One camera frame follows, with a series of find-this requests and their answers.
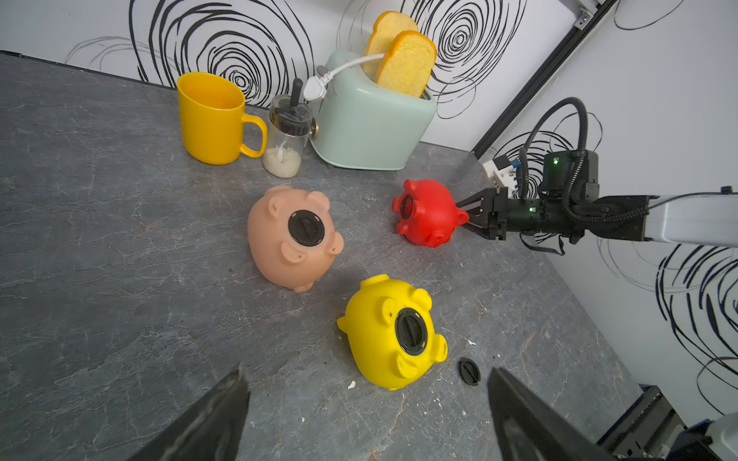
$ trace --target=gray marble countertop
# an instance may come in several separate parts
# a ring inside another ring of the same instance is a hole
[[[182,147],[176,92],[7,55],[0,107],[3,459],[124,459],[239,361],[241,460],[499,459],[461,356],[511,370],[592,440],[640,393],[542,255],[464,229],[437,249],[394,232],[405,179],[457,199],[483,187],[467,153],[421,144],[383,173],[310,153],[289,180],[245,156],[214,167]],[[249,253],[249,210],[279,184],[324,192],[345,239],[304,294],[267,282]],[[382,273],[430,292],[449,344],[396,392],[363,378],[336,326]]]

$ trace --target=white cable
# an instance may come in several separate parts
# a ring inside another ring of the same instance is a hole
[[[327,93],[327,91],[325,90],[325,87],[328,85],[328,82],[333,80],[333,78],[339,72],[344,71],[348,69],[349,67],[355,66],[357,64],[365,63],[370,60],[382,59],[383,57],[384,57],[384,53],[379,54],[379,55],[364,56],[363,58],[350,60],[347,63],[341,64],[337,68],[326,72],[322,77],[318,75],[313,75],[305,83],[305,87],[303,88],[303,97],[308,101],[312,101],[312,100],[325,97],[325,94]]]

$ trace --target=toaster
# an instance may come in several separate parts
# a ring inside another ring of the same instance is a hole
[[[357,59],[337,50],[326,66]],[[310,142],[318,156],[337,167],[401,170],[435,116],[437,100],[427,91],[412,97],[378,86],[361,66],[340,72],[314,109]]]

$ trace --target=bread slice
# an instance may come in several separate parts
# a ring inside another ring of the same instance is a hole
[[[375,82],[382,88],[420,97],[435,65],[435,44],[420,32],[405,31],[384,55]]]
[[[397,34],[405,30],[418,32],[418,25],[413,21],[413,18],[396,11],[382,13],[374,22],[374,31],[369,37],[367,52],[364,56],[378,55],[390,51],[392,40],[395,39]],[[363,63],[362,69],[364,69],[367,77],[374,80],[376,71],[379,69],[379,60]]]

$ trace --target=pink piggy bank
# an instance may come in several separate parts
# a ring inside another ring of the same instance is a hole
[[[289,186],[266,191],[249,213],[249,246],[268,281],[303,293],[343,250],[322,192]]]

